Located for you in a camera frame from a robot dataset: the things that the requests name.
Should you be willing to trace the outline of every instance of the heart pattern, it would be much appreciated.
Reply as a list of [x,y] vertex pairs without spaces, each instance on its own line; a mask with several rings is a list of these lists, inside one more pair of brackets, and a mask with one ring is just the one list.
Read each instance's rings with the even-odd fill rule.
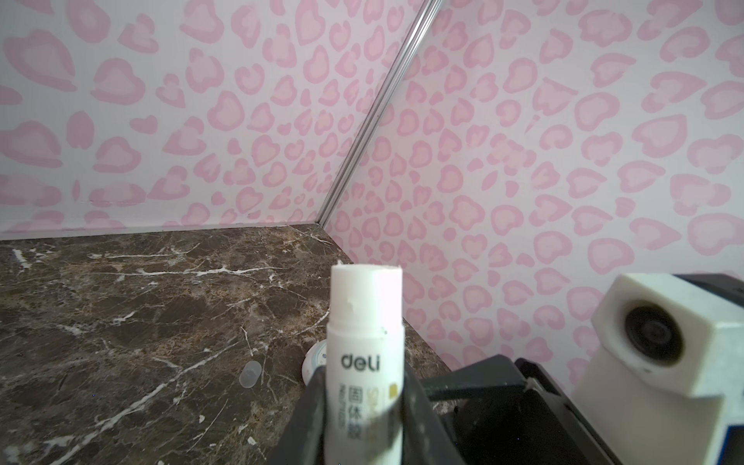
[[[125,3],[4,5],[0,238],[315,221],[417,14],[408,0]],[[410,181],[401,162],[390,199]]]
[[450,368],[523,356],[570,390],[618,274],[744,276],[734,4],[445,2],[328,232],[405,267]]

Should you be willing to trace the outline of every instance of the white camera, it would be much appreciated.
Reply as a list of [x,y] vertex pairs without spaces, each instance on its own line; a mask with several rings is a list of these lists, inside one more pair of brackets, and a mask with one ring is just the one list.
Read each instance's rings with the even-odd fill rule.
[[744,464],[744,283],[619,276],[571,398],[623,465]]

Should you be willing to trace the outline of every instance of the glue stick cap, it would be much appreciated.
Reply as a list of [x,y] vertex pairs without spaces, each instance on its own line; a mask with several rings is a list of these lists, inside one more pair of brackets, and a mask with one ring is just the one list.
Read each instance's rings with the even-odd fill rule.
[[334,265],[328,322],[359,329],[399,327],[402,297],[403,271],[398,266]]

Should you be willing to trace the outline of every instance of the camera lens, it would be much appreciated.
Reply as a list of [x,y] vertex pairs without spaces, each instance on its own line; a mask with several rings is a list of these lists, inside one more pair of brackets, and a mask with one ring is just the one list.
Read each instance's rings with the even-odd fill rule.
[[657,362],[672,364],[682,355],[682,333],[661,308],[634,308],[625,318],[625,332],[633,347]]

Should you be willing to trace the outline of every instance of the glue stick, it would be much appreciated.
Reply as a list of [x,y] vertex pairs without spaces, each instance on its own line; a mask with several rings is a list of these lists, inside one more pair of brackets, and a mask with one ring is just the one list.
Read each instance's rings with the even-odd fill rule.
[[331,268],[324,434],[328,465],[400,465],[402,285],[403,272],[394,266]]

